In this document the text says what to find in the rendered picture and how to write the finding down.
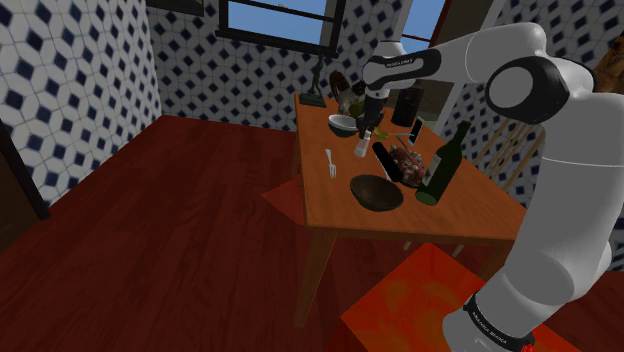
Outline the black cylinder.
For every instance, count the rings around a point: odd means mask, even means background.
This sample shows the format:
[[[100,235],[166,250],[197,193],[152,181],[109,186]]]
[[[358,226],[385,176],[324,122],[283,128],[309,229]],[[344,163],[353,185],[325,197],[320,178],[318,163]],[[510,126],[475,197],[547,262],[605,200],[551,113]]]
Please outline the black cylinder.
[[[381,142],[374,142],[372,145],[372,150],[381,163],[384,171],[390,178],[392,182],[400,182],[403,180],[404,174],[401,169],[397,166],[392,156],[389,154],[388,150],[384,147]]]

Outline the glass bowl with brown pieces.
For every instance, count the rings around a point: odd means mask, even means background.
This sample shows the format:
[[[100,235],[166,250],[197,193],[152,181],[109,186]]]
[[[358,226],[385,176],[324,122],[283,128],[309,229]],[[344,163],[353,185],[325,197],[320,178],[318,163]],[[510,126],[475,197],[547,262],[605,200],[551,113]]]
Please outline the glass bowl with brown pieces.
[[[396,145],[390,147],[389,154],[403,173],[401,183],[407,187],[417,188],[426,172],[422,156],[415,151]]]

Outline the dark green wine bottle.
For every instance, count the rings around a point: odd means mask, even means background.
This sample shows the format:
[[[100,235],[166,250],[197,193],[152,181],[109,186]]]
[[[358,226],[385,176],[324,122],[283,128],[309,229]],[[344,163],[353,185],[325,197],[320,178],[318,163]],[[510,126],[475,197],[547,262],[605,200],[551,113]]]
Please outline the dark green wine bottle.
[[[463,159],[461,144],[471,123],[462,121],[451,140],[440,147],[434,154],[418,186],[415,196],[425,205],[435,206]]]

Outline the wooden slat-back chair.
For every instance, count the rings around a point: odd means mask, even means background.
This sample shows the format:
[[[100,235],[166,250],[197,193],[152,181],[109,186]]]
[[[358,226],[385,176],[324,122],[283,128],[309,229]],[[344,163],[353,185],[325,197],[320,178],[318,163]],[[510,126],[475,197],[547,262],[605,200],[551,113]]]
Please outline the wooden slat-back chair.
[[[497,186],[525,202],[534,189],[544,142],[541,126],[495,116],[469,129],[462,151]]]

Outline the orange wooden table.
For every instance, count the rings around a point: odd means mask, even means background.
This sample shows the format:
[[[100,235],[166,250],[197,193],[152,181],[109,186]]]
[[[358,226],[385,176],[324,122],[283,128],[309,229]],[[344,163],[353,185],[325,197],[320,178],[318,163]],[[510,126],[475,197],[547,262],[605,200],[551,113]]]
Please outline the orange wooden table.
[[[369,152],[354,155],[357,138],[340,138],[328,127],[337,104],[325,108],[294,104],[298,156],[293,168],[301,173],[305,225],[312,232],[294,324],[304,325],[324,269],[338,238],[431,242],[494,247],[478,272],[489,279],[504,263],[516,238],[525,209],[468,161],[459,166],[435,206],[416,200],[413,190],[403,191],[403,204],[391,211],[364,209],[350,190],[360,174],[382,175]],[[331,179],[325,149],[332,151],[336,178]]]

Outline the white bowl with dark inside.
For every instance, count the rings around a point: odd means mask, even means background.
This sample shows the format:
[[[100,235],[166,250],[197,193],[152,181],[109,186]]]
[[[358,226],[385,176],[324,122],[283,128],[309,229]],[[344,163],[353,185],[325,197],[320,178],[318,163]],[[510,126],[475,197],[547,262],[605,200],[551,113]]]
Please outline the white bowl with dark inside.
[[[334,114],[328,118],[330,130],[340,138],[348,138],[358,133],[356,119],[346,115]]]

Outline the dark wall picture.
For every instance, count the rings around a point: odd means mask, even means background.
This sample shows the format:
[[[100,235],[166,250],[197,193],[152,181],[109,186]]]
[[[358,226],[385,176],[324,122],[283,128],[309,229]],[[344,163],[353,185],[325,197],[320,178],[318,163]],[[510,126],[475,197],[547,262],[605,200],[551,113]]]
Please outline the dark wall picture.
[[[203,0],[145,0],[145,2],[147,6],[158,9],[195,16],[204,14]]]

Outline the dark door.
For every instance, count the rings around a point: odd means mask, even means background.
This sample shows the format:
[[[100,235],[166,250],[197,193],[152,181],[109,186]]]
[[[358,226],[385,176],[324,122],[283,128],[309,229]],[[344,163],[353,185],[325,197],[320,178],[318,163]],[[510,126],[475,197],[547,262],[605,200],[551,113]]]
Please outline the dark door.
[[[49,217],[48,205],[0,120],[0,252]]]

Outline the brown and white figure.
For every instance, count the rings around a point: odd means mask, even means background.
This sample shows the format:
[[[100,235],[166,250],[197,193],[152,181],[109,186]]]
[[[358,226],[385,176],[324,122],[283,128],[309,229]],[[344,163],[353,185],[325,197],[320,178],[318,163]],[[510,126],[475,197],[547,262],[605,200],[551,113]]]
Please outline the brown and white figure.
[[[332,94],[338,103],[338,113],[348,115],[352,104],[357,103],[360,97],[365,94],[366,84],[359,80],[351,85],[343,73],[334,71],[329,76]]]

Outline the black framed window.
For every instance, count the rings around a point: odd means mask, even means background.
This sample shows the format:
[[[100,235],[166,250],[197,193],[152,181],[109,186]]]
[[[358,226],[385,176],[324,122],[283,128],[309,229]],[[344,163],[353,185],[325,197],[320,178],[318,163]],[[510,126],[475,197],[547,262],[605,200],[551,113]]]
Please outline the black framed window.
[[[219,0],[219,37],[338,56],[346,0]]]

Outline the dark standing statuette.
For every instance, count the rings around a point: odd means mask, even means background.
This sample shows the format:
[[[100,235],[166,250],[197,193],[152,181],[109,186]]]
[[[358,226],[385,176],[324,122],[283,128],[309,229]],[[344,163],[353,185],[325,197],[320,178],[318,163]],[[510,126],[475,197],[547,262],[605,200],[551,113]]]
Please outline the dark standing statuette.
[[[313,67],[312,83],[307,92],[299,94],[301,105],[325,108],[326,103],[320,89],[320,73],[323,68],[324,55],[319,53],[317,64]]]

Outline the black cylindrical container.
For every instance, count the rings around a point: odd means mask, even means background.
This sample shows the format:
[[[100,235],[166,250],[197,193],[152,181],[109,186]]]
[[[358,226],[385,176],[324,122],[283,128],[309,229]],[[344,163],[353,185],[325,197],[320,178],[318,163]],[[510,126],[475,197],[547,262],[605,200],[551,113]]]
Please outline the black cylindrical container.
[[[402,89],[396,100],[391,123],[399,127],[412,127],[417,116],[423,94],[424,88],[420,80],[417,80],[411,87]]]

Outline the dark brown bowl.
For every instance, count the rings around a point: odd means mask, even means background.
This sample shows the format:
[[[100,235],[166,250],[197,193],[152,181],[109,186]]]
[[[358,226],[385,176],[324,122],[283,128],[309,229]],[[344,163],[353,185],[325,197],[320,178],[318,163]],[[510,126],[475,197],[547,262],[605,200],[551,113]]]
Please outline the dark brown bowl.
[[[362,207],[374,212],[396,209],[404,201],[398,186],[377,175],[363,174],[353,177],[350,190]]]

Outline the yellow green spoon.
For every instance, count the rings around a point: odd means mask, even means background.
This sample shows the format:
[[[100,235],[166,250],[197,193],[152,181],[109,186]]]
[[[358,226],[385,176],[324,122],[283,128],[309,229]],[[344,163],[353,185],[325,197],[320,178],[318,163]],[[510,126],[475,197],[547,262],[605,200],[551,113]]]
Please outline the yellow green spoon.
[[[377,140],[386,140],[391,136],[411,136],[411,133],[395,133],[395,132],[386,132],[383,131],[379,128],[375,128],[372,132],[372,135],[377,139]]]

